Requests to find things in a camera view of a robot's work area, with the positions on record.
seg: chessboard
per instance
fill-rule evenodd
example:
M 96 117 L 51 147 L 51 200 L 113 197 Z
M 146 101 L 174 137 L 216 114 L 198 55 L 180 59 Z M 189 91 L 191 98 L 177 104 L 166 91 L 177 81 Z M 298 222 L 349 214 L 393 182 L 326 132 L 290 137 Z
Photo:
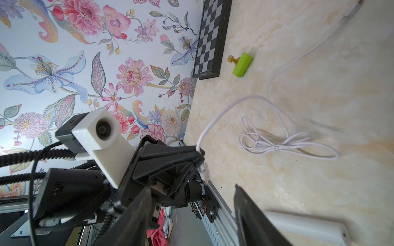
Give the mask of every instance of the chessboard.
M 204 2 L 193 78 L 219 77 L 231 3 L 231 0 Z

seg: white cylinder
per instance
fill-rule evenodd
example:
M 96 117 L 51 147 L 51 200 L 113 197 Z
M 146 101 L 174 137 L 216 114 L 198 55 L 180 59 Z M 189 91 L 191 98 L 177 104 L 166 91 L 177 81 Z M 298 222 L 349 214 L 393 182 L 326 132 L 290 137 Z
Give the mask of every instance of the white cylinder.
M 274 212 L 264 212 L 264 215 L 277 229 L 331 242 L 339 246 L 351 245 L 349 232 L 346 226 L 341 223 Z

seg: green block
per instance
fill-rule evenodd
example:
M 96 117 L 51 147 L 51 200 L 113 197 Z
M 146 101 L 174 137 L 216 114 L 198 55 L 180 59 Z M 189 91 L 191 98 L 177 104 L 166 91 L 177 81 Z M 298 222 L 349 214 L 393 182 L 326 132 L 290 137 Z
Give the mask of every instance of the green block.
M 235 66 L 232 74 L 239 77 L 239 78 L 242 77 L 252 60 L 253 60 L 253 57 L 251 55 L 243 53 L 242 56 L 240 57 L 237 65 Z

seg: marble table surface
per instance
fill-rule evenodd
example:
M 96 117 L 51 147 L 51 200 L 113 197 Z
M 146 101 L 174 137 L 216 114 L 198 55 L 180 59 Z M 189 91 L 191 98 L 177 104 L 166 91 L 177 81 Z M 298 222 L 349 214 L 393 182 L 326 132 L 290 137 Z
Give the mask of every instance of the marble table surface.
M 265 95 L 282 68 L 325 39 L 355 0 L 232 0 L 220 77 L 197 82 L 185 143 L 226 105 Z M 337 149 L 337 161 L 288 153 L 254 156 L 238 136 L 247 116 L 259 130 L 285 137 L 275 113 L 259 100 L 231 109 L 205 137 L 210 178 L 231 209 L 235 184 L 262 210 L 345 223 L 352 245 L 393 245 L 394 1 L 365 1 L 361 9 L 306 58 L 276 77 L 272 101 L 318 141 Z M 242 78 L 228 55 L 254 60 Z M 318 149 L 309 149 L 323 153 Z M 331 244 L 284 233 L 295 246 Z

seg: blue flower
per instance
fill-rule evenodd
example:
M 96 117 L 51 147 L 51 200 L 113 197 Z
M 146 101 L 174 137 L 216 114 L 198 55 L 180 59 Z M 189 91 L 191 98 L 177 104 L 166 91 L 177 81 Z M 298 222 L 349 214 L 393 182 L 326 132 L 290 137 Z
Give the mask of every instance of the blue flower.
M 24 8 L 21 6 L 16 6 L 17 0 L 0 0 L 0 9 L 4 12 L 7 12 L 11 18 L 22 18 L 22 14 L 20 12 L 24 11 Z
M 162 117 L 162 114 L 160 113 L 160 110 L 149 111 L 148 117 L 156 125 L 158 125 L 159 123 L 162 122 L 162 120 L 160 119 Z
M 197 39 L 193 42 L 193 39 L 190 39 L 187 36 L 182 36 L 179 38 L 179 42 L 181 42 L 181 47 L 185 53 L 175 54 L 171 59 L 171 66 L 175 66 L 177 64 L 185 65 L 189 60 L 194 61 L 194 57 L 196 56 Z
M 44 77 L 33 79 L 20 74 L 14 75 L 4 81 L 4 88 L 9 91 L 19 90 L 35 95 L 44 90 L 57 93 L 60 87 L 69 86 L 78 92 L 83 103 L 87 102 L 87 90 L 73 82 L 73 75 L 81 72 L 86 65 L 83 51 L 78 56 L 71 57 L 66 66 L 59 70 L 57 70 L 58 66 L 45 56 L 31 55 L 29 60 L 33 62 L 30 67 L 35 70 L 35 73 Z

